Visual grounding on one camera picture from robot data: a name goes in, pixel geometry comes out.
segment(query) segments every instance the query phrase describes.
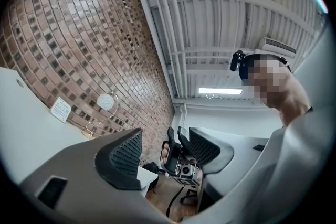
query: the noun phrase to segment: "mosaic tile wall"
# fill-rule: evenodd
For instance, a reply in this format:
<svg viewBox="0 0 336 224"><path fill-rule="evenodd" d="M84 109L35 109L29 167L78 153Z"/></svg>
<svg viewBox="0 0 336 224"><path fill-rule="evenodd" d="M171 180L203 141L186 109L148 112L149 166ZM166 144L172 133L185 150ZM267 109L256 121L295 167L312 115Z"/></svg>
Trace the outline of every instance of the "mosaic tile wall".
<svg viewBox="0 0 336 224"><path fill-rule="evenodd" d="M62 97L81 129L111 115L96 100L114 91L118 111L95 136L141 127L141 161L157 161L174 112L140 0L10 0L0 66L17 70L48 107Z"/></svg>

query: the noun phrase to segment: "white sign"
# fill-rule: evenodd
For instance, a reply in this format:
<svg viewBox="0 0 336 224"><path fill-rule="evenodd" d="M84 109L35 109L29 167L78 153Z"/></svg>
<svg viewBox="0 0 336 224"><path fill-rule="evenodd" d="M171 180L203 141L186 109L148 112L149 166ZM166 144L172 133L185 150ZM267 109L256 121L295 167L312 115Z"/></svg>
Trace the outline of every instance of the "white sign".
<svg viewBox="0 0 336 224"><path fill-rule="evenodd" d="M50 112L62 122L66 122L70 112L71 106L66 103L61 97L58 97L52 105Z"/></svg>

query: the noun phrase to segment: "wooden floor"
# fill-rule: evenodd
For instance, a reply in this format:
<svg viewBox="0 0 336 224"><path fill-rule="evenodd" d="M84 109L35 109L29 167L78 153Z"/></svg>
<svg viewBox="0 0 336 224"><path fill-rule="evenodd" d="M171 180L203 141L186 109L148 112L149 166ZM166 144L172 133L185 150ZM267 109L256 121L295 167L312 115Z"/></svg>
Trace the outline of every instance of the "wooden floor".
<svg viewBox="0 0 336 224"><path fill-rule="evenodd" d="M153 191L148 191L146 198L159 211L166 214L169 203L181 187L182 185L175 180L160 173L159 181L155 188L156 194ZM196 214L197 198L188 198L184 200L183 204L180 203L180 198L186 195L188 189L194 190L192 187L185 186L171 206L169 218L175 222L179 222L182 217L193 216Z"/></svg>

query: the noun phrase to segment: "white corrugated ceiling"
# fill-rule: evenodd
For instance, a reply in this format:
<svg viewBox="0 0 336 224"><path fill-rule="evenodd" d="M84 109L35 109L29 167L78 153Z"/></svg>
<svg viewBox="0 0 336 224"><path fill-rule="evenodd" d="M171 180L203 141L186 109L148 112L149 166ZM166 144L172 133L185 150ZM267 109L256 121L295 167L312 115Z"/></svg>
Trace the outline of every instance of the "white corrugated ceiling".
<svg viewBox="0 0 336 224"><path fill-rule="evenodd" d="M232 53L253 53L263 37L296 50L295 70L315 45L324 22L315 0L147 0L155 23L175 103L215 103L199 87L238 87L238 72L228 71ZM253 102L241 96L220 99Z"/></svg>

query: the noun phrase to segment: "table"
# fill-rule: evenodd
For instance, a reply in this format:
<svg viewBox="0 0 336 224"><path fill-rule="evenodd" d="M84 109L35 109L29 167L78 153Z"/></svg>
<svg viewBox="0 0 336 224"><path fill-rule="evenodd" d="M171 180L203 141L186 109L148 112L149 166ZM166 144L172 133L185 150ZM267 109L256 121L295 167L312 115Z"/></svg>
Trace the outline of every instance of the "table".
<svg viewBox="0 0 336 224"><path fill-rule="evenodd" d="M64 148L89 140L77 127L51 115L15 70L0 68L0 81L0 157L14 183L20 184ZM156 178L139 167L143 196Z"/></svg>

